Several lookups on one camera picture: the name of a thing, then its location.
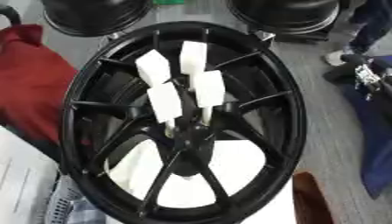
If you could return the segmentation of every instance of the person's leg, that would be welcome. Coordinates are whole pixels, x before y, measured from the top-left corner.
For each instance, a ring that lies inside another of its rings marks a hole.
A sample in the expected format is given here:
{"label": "person's leg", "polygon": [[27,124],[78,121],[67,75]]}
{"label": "person's leg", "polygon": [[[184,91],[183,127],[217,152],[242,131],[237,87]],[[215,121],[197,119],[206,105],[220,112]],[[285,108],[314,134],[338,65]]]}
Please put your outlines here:
{"label": "person's leg", "polygon": [[348,19],[348,22],[355,25],[365,24],[380,9],[382,1],[383,0],[367,0],[363,5],[355,9],[353,15]]}
{"label": "person's leg", "polygon": [[376,1],[378,10],[374,10],[367,23],[360,29],[355,38],[342,50],[328,53],[325,61],[332,66],[340,66],[343,54],[363,54],[379,39],[384,37],[392,28],[392,0]]}
{"label": "person's leg", "polygon": [[392,10],[381,10],[377,16],[360,29],[349,46],[355,53],[365,53],[379,39],[388,34],[392,28]]}

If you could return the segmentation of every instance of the white paper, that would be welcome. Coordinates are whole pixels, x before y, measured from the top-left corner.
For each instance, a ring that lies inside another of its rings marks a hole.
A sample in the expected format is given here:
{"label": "white paper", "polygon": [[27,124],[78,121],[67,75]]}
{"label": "white paper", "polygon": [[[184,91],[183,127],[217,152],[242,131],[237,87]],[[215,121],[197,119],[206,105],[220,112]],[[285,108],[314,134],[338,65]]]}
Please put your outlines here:
{"label": "white paper", "polygon": [[1,223],[42,221],[56,174],[55,162],[0,126]]}

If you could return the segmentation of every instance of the white foam block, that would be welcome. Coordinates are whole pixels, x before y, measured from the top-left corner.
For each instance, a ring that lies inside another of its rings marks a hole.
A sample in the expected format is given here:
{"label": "white foam block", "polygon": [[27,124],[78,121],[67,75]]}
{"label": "white foam block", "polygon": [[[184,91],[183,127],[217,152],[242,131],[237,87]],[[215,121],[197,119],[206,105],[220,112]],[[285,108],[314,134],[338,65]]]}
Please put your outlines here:
{"label": "white foam block", "polygon": [[171,78],[169,60],[156,50],[136,60],[140,77],[150,86],[162,84]]}
{"label": "white foam block", "polygon": [[206,70],[207,44],[184,41],[179,55],[182,74],[200,74]]}
{"label": "white foam block", "polygon": [[159,123],[182,116],[181,99],[172,82],[154,86],[147,90],[147,94]]}
{"label": "white foam block", "polygon": [[226,89],[221,71],[194,75],[192,81],[200,108],[219,106],[224,102]]}

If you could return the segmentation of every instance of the wheel spoke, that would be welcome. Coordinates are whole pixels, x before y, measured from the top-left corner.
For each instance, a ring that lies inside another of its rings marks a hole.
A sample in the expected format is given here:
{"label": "wheel spoke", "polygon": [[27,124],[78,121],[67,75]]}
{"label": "wheel spoke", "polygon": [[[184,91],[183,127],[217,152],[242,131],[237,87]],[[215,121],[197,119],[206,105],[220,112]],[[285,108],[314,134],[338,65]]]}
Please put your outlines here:
{"label": "wheel spoke", "polygon": [[226,120],[224,123],[227,124],[224,130],[232,130],[257,145],[264,152],[267,164],[280,165],[284,161],[284,155],[243,117],[227,115],[222,118]]}
{"label": "wheel spoke", "polygon": [[143,111],[142,107],[133,107],[130,105],[121,105],[97,101],[72,101],[74,107],[77,109],[84,109],[94,111],[97,114],[108,114],[117,118],[123,119],[126,116],[135,118],[147,111]]}
{"label": "wheel spoke", "polygon": [[137,130],[137,125],[145,124],[149,119],[142,117],[137,119],[127,118],[117,129],[117,131],[103,144],[98,152],[93,156],[87,165],[87,169],[93,173],[100,174],[102,164],[105,159],[124,141],[137,135],[134,130]]}
{"label": "wheel spoke", "polygon": [[137,133],[147,136],[154,142],[162,144],[168,149],[172,149],[174,146],[174,141],[165,135],[165,128],[162,128],[161,126],[145,126],[140,128]]}
{"label": "wheel spoke", "polygon": [[252,52],[252,53],[243,55],[241,57],[225,61],[225,62],[222,62],[219,65],[215,66],[214,69],[218,70],[218,69],[223,69],[224,67],[238,65],[238,64],[243,63],[244,61],[247,61],[247,60],[255,57],[256,55],[259,55],[259,54],[260,54],[260,52]]}
{"label": "wheel spoke", "polygon": [[200,157],[199,153],[195,150],[186,150],[184,155],[188,162],[192,163],[192,165],[199,170],[201,176],[203,176],[206,182],[210,185],[213,193],[215,194],[217,203],[222,208],[230,208],[232,203],[228,197],[228,193],[221,182],[216,178],[213,171],[211,171],[208,164]]}
{"label": "wheel spoke", "polygon": [[139,78],[137,67],[133,64],[129,64],[118,59],[107,58],[100,58],[100,62],[105,68],[121,69],[125,72],[128,72],[131,76]]}
{"label": "wheel spoke", "polygon": [[157,207],[159,193],[164,187],[167,179],[174,172],[174,169],[176,168],[176,162],[181,152],[181,150],[174,151],[167,160],[168,162],[165,163],[162,169],[159,171],[159,174],[154,179],[154,182],[152,183],[149,191],[145,195],[142,205],[137,209],[139,217],[144,217],[146,214],[153,212]]}
{"label": "wheel spoke", "polygon": [[286,96],[290,95],[291,91],[285,91],[278,94],[272,94],[264,96],[261,98],[254,99],[252,101],[247,101],[240,104],[240,113],[246,114],[251,110],[259,109],[262,106],[281,106],[281,100]]}

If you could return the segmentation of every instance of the black metal part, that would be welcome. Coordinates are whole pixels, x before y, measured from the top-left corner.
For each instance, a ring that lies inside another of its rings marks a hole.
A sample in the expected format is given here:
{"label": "black metal part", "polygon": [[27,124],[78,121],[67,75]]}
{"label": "black metal part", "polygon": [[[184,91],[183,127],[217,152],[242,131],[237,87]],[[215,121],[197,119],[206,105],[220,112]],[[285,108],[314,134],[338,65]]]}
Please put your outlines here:
{"label": "black metal part", "polygon": [[304,34],[330,25],[339,14],[338,0],[227,0],[229,9],[255,29],[276,34]]}
{"label": "black metal part", "polygon": [[[207,67],[222,71],[227,94],[234,98],[215,109],[208,127],[201,124],[200,109],[188,91],[186,76],[179,71],[179,52],[185,39],[208,43]],[[165,133],[163,124],[157,124],[146,100],[147,85],[133,74],[135,59],[153,48],[171,62],[171,81],[184,106],[184,116],[177,119],[173,136]],[[95,85],[103,77],[107,83],[115,80],[118,71],[129,73],[127,79],[131,81],[125,81],[111,100],[92,101]],[[245,117],[253,112],[262,119],[256,122],[257,127]],[[102,114],[109,118],[98,119]],[[84,120],[106,127],[110,117],[122,121],[111,136],[104,141],[93,136],[83,141],[81,133],[92,132],[81,124]],[[267,158],[257,176],[233,195],[228,195],[208,166],[214,141],[220,140],[225,131],[242,136],[233,136],[234,139],[253,142]],[[164,164],[144,199],[126,193],[104,169],[104,161],[118,146],[139,135],[157,144]],[[265,206],[289,180],[305,137],[302,96],[277,56],[246,34],[199,22],[156,24],[109,43],[86,64],[69,88],[60,133],[62,161],[80,189],[102,211],[132,224],[223,224],[247,218]],[[215,203],[184,209],[158,204],[158,195],[171,175],[195,173],[210,185]]]}
{"label": "black metal part", "polygon": [[21,19],[18,12],[9,5],[0,3],[0,15],[4,15],[10,20],[11,25],[20,25]]}
{"label": "black metal part", "polygon": [[45,18],[60,32],[97,37],[121,31],[142,18],[150,0],[42,0]]}

